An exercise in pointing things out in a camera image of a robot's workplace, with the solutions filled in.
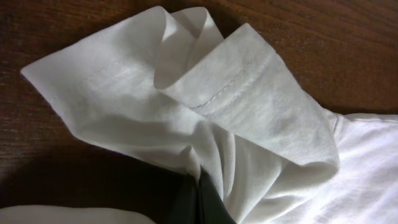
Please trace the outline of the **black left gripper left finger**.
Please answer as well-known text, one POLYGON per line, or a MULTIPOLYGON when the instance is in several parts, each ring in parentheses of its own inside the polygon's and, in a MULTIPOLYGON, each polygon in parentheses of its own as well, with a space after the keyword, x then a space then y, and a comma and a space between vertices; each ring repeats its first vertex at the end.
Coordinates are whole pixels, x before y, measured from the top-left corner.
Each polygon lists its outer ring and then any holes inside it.
POLYGON ((178 194, 164 224, 197 224, 197 183, 194 177, 185 175, 178 194))

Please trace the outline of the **white t-shirt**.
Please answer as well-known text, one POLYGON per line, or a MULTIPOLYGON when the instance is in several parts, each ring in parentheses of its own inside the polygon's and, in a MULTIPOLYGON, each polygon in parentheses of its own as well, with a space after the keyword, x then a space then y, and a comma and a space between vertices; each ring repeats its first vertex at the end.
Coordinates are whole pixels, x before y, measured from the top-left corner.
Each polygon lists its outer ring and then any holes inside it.
POLYGON ((204 169, 236 223, 397 222, 397 116, 321 107, 249 24, 156 6, 21 72, 76 138, 204 169))

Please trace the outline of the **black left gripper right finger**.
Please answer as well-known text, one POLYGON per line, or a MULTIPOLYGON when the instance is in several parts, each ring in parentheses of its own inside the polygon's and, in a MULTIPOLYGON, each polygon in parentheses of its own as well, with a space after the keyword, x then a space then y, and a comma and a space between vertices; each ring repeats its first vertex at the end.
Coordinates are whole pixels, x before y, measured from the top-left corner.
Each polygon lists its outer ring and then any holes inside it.
POLYGON ((199 224, 236 224, 204 169, 198 183, 197 218, 199 224))

